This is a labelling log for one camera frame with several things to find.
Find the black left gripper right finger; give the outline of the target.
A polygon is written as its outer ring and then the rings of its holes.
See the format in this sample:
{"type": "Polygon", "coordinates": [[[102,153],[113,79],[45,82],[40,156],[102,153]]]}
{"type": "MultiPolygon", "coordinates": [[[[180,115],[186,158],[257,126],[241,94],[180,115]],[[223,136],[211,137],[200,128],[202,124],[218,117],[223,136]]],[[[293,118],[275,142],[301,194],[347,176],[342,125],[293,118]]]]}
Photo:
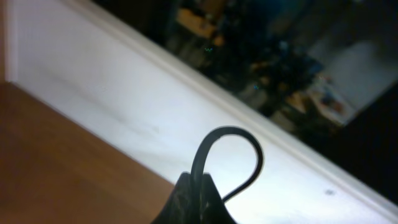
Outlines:
{"type": "Polygon", "coordinates": [[[201,224],[236,224],[226,209],[210,174],[204,174],[200,191],[201,224]]]}

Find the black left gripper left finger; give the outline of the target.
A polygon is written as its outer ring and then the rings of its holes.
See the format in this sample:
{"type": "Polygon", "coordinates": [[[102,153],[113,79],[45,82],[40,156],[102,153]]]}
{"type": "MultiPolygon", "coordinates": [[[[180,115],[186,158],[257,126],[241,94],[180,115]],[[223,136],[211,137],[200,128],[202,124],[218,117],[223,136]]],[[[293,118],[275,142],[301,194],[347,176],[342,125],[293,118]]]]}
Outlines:
{"type": "Polygon", "coordinates": [[[190,174],[183,172],[163,209],[151,224],[189,224],[194,218],[190,174]]]}

